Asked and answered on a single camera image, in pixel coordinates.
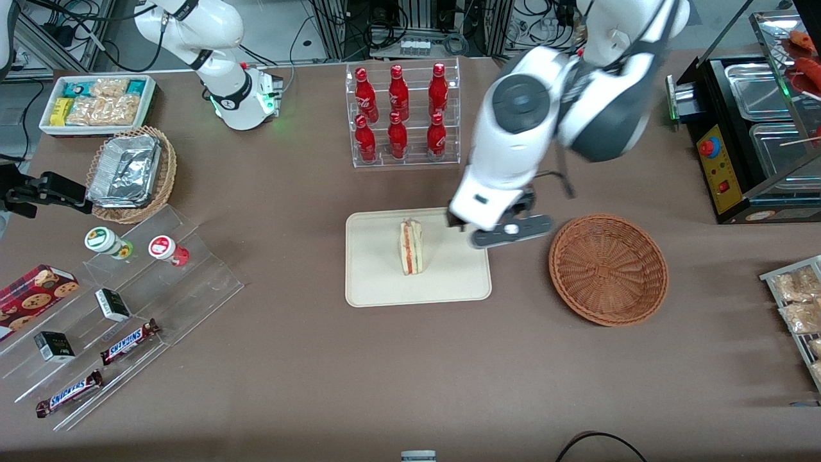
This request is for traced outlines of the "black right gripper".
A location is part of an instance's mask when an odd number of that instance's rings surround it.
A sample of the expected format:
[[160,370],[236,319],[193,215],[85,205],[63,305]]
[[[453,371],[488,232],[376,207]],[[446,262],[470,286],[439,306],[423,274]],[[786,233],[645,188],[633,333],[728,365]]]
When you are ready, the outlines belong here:
[[93,212],[93,202],[86,197],[86,187],[51,171],[41,177],[24,175],[15,164],[1,166],[2,211],[35,219],[40,199],[42,205],[61,205],[83,214]]

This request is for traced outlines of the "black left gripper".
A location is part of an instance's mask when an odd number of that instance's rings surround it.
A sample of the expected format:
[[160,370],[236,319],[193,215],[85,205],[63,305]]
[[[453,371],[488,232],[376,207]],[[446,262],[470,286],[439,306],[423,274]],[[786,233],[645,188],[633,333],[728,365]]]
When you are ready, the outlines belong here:
[[525,186],[521,196],[507,210],[507,222],[530,219],[536,206],[536,191],[532,186]]

